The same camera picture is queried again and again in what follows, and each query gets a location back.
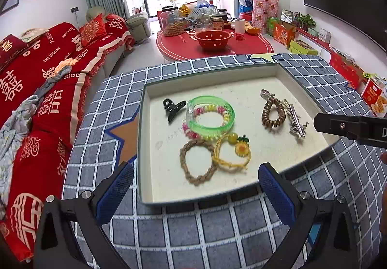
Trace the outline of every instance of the blue gripper pad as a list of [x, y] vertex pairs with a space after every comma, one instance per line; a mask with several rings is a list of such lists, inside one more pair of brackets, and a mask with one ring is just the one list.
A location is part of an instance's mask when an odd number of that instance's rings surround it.
[[133, 183], [133, 177], [133, 164], [128, 163], [98, 201], [96, 219], [100, 226], [109, 223], [123, 196], [125, 196], [129, 186]]
[[291, 227], [296, 220], [294, 204], [264, 165], [259, 166], [258, 180], [281, 222]]

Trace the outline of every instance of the gray plaid tablecloth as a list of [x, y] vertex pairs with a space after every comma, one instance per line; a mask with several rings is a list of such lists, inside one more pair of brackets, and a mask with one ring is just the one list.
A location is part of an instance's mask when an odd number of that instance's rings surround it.
[[[275, 55], [328, 113], [372, 115], [355, 91], [324, 60], [306, 55]], [[261, 64], [247, 55], [212, 57], [147, 67], [107, 78], [102, 84], [77, 135], [69, 160], [63, 198], [94, 189], [114, 170], [119, 142], [106, 129], [131, 119], [140, 104], [145, 82], [208, 69]], [[378, 254], [382, 187], [387, 166], [379, 155], [385, 149], [358, 145], [342, 138], [329, 150], [284, 176], [299, 190], [314, 197], [343, 195], [350, 205], [356, 230], [359, 265], [366, 268]], [[96, 262], [77, 224], [74, 232], [90, 266]], [[288, 231], [259, 185], [226, 196], [168, 207], [143, 205], [135, 180], [109, 224], [106, 235], [131, 268], [259, 268], [272, 255]], [[309, 245], [295, 268], [307, 258]]]

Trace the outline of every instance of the paper towel roll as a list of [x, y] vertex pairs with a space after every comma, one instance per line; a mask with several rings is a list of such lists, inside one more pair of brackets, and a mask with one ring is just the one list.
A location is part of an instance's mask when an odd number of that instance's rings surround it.
[[241, 18], [235, 19], [235, 33], [245, 33], [245, 20]]

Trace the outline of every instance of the green plastic bracelet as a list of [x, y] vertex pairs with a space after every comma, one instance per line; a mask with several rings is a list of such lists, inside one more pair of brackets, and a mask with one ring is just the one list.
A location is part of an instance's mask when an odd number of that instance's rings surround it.
[[[200, 125], [196, 122], [194, 118], [194, 109], [197, 105], [203, 104], [214, 104], [224, 107], [229, 116], [230, 120], [226, 125], [219, 127], [207, 127]], [[206, 138], [218, 138], [223, 134], [227, 133], [234, 124], [235, 112], [232, 106], [223, 99], [214, 96], [199, 96], [196, 97], [187, 103], [187, 112], [186, 112], [186, 123], [190, 130], [201, 135], [204, 139]]]

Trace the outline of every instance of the yellow box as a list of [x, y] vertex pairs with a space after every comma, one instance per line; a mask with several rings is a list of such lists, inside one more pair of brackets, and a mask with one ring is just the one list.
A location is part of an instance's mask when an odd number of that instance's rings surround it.
[[304, 48], [302, 45], [298, 44], [294, 40], [291, 40], [290, 42], [289, 51], [290, 53], [293, 53], [293, 54], [305, 54], [305, 55], [317, 55], [319, 53], [317, 50], [313, 48], [312, 49]]

